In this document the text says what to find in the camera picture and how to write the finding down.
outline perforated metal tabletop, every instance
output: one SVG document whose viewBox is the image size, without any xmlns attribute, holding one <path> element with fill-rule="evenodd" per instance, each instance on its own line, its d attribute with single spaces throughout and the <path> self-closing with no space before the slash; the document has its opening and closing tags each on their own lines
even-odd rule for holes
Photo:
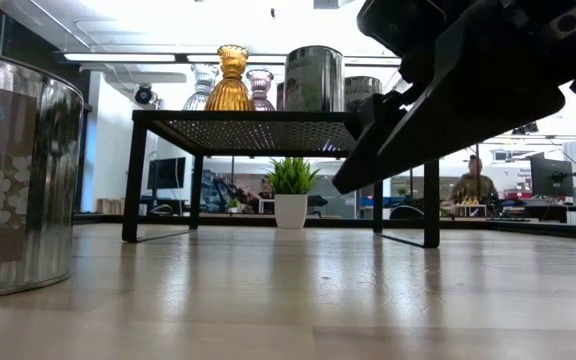
<svg viewBox="0 0 576 360">
<path fill-rule="evenodd" d="M 346 157 L 348 113 L 137 110 L 135 124 L 192 154 Z"/>
</svg>

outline metal canister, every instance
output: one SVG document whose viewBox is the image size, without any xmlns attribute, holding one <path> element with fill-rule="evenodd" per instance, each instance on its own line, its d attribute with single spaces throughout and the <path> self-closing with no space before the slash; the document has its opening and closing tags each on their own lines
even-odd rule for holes
<svg viewBox="0 0 576 360">
<path fill-rule="evenodd" d="M 332 48 L 306 46 L 286 59 L 285 111 L 344 111 L 344 57 Z"/>
<path fill-rule="evenodd" d="M 0 295 L 70 275 L 83 97 L 0 56 Z"/>
<path fill-rule="evenodd" d="M 381 94 L 381 81 L 370 76 L 352 76 L 346 78 L 345 103 L 346 111 L 354 112 L 361 103 L 372 94 Z"/>
<path fill-rule="evenodd" d="M 284 83 L 277 84 L 277 111 L 284 111 Z"/>
</svg>

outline light wood laminate floor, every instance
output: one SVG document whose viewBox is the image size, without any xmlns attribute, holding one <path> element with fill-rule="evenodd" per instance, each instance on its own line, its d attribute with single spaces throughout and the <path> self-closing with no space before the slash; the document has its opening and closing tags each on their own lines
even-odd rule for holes
<svg viewBox="0 0 576 360">
<path fill-rule="evenodd" d="M 70 280 L 0 297 L 0 359 L 576 360 L 576 240 L 443 231 L 422 250 L 368 230 L 204 227 L 134 245 L 120 232 L 76 226 Z"/>
</svg>

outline glass vase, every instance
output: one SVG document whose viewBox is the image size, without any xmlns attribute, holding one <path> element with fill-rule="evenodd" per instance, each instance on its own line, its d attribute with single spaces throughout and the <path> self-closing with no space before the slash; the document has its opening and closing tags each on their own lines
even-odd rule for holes
<svg viewBox="0 0 576 360">
<path fill-rule="evenodd" d="M 246 74 L 252 90 L 252 102 L 256 111 L 275 111 L 275 107 L 268 101 L 268 90 L 272 80 L 272 73 L 265 69 L 250 70 Z"/>
<path fill-rule="evenodd" d="M 215 87 L 219 70 L 216 66 L 204 64 L 193 65 L 191 69 L 195 74 L 195 93 L 186 100 L 183 110 L 201 111 L 206 107 L 210 93 Z"/>
<path fill-rule="evenodd" d="M 217 54 L 224 78 L 210 94 L 205 110 L 254 111 L 248 88 L 241 81 L 241 75 L 246 70 L 248 50 L 239 45 L 224 45 L 217 50 Z"/>
</svg>

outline potted plant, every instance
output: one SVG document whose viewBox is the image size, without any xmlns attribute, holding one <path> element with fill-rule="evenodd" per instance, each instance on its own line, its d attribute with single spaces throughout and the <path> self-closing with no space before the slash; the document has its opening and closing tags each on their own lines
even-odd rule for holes
<svg viewBox="0 0 576 360">
<path fill-rule="evenodd" d="M 236 214 L 239 211 L 239 200 L 237 198 L 228 200 L 227 207 L 229 213 Z"/>
<path fill-rule="evenodd" d="M 317 182 L 310 163 L 303 158 L 272 160 L 268 180 L 275 193 L 275 219 L 281 229 L 301 229 L 306 222 L 308 192 Z"/>
</svg>

